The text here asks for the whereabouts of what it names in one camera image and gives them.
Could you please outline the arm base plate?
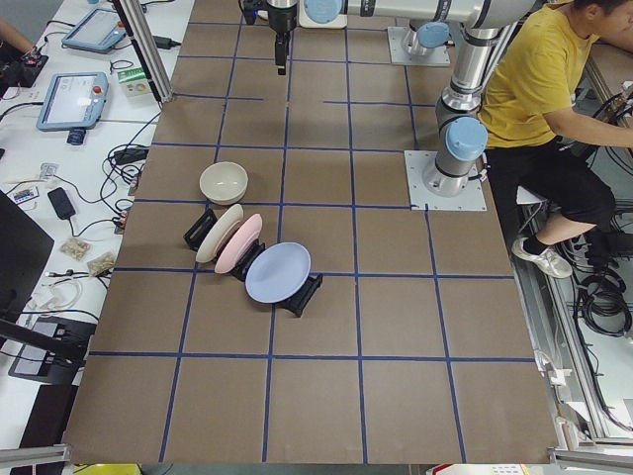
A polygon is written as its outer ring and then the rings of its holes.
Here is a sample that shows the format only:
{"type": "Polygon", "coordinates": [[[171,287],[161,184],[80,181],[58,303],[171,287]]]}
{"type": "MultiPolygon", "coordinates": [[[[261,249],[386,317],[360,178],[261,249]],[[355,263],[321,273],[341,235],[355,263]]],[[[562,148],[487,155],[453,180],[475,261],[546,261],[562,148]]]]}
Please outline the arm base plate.
{"type": "Polygon", "coordinates": [[[447,46],[421,46],[417,32],[410,27],[388,27],[387,37],[391,64],[448,67],[451,63],[447,46]]]}
{"type": "Polygon", "coordinates": [[[436,167],[433,150],[406,150],[409,205],[417,211],[485,212],[483,185],[475,162],[462,177],[448,177],[436,167]]]}

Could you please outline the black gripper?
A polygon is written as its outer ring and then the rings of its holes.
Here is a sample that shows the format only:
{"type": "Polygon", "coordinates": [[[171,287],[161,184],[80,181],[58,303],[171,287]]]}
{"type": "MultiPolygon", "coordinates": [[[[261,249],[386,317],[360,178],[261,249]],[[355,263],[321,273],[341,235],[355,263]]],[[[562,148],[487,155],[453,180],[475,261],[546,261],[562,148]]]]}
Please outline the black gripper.
{"type": "Polygon", "coordinates": [[[268,24],[276,33],[274,43],[275,65],[279,75],[287,74],[289,33],[297,27],[297,0],[267,0],[268,24]]]}

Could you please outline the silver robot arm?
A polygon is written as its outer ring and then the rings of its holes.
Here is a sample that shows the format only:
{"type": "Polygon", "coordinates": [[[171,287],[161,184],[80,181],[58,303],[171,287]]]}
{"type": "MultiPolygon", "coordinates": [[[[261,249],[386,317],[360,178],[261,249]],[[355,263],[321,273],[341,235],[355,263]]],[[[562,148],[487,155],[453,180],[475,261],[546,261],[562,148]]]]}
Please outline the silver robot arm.
{"type": "Polygon", "coordinates": [[[435,108],[439,148],[422,172],[423,184],[438,196],[459,195],[485,151],[488,132],[477,115],[483,90],[514,29],[513,24],[500,29],[463,26],[457,32],[456,63],[435,108]]]}
{"type": "Polygon", "coordinates": [[[337,29],[342,17],[407,19],[388,27],[391,61],[400,65],[439,65],[435,54],[447,39],[455,42],[451,93],[472,93],[486,82],[517,22],[531,1],[245,1],[241,11],[252,24],[260,13],[275,32],[275,64],[287,72],[292,32],[302,20],[310,28],[337,29]]]}

